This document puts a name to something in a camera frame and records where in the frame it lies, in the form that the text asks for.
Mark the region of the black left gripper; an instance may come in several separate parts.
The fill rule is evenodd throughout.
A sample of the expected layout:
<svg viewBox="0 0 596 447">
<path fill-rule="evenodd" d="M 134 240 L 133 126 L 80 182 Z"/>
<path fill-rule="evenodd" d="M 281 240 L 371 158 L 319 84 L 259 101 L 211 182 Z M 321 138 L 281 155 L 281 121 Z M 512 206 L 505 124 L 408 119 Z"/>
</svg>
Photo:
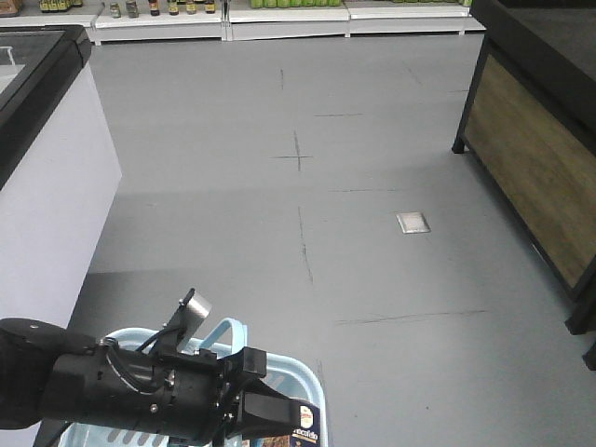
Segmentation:
<svg viewBox="0 0 596 447">
<path fill-rule="evenodd" d="M 243 439 L 292 434 L 301 427 L 303 403 L 259 381 L 265 375 L 266 353 L 247 346 L 216 360 L 210 370 L 179 369 L 162 433 L 170 444 L 221 445 L 232 432 L 241 401 Z"/>
</svg>

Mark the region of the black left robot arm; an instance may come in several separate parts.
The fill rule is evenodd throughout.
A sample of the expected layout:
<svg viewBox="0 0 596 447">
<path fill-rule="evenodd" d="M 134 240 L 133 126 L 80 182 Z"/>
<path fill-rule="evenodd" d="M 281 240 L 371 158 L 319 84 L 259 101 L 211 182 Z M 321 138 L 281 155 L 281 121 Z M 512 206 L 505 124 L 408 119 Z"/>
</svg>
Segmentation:
<svg viewBox="0 0 596 447">
<path fill-rule="evenodd" d="M 186 333 L 171 323 L 129 350 L 111 337 L 98 342 L 39 320 L 2 319 L 1 427 L 54 419 L 221 446 L 301 425 L 301 401 L 264 383 L 263 350 L 189 355 L 179 349 Z"/>
</svg>

